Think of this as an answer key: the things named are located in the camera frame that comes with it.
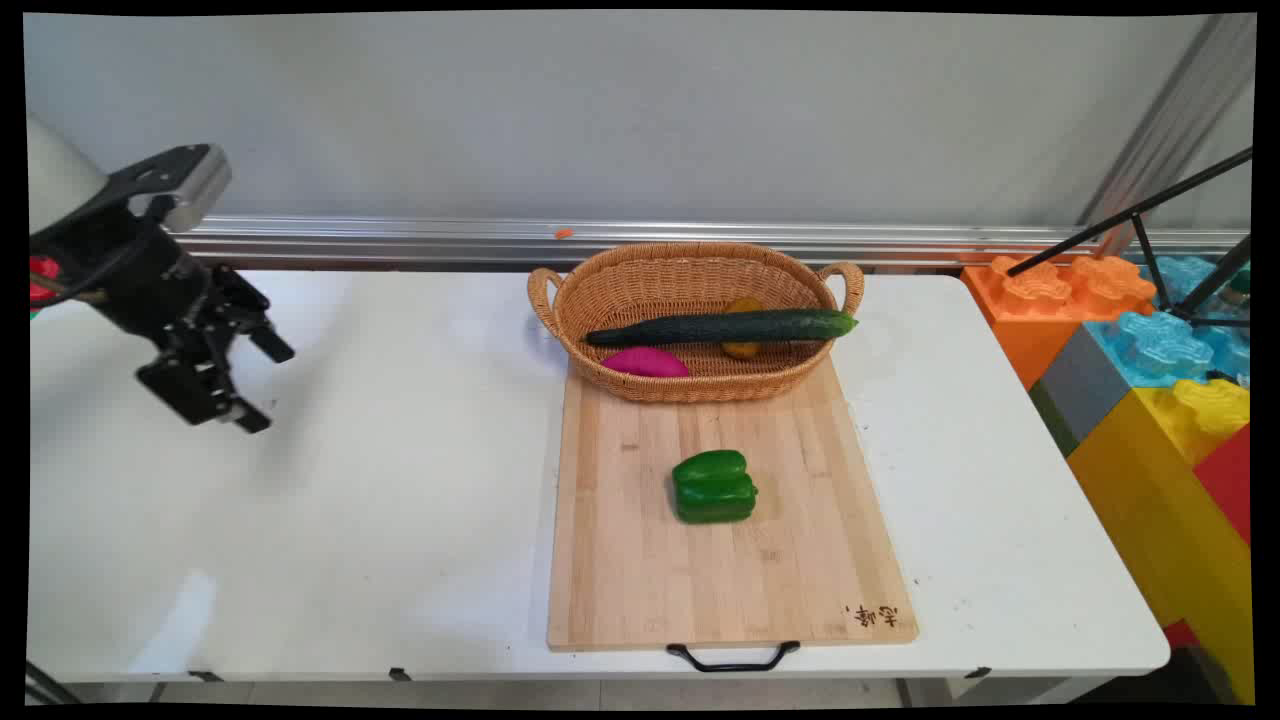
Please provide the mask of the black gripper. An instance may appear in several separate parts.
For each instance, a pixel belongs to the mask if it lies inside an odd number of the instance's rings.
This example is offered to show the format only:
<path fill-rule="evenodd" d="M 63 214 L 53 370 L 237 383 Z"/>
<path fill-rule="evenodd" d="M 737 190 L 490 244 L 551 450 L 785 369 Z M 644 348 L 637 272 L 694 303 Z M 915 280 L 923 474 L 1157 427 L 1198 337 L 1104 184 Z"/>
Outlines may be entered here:
<path fill-rule="evenodd" d="M 238 334 L 276 364 L 294 350 L 269 319 L 268 297 L 238 270 L 211 270 L 159 222 L 123 205 L 52 223 L 33 233 L 29 252 L 58 265 L 56 288 L 32 299 L 32 313 L 86 304 L 148 341 L 159 355 L 137 369 L 137 380 L 192 427 L 218 420 L 252 434 L 271 425 L 237 389 L 228 352 Z"/>

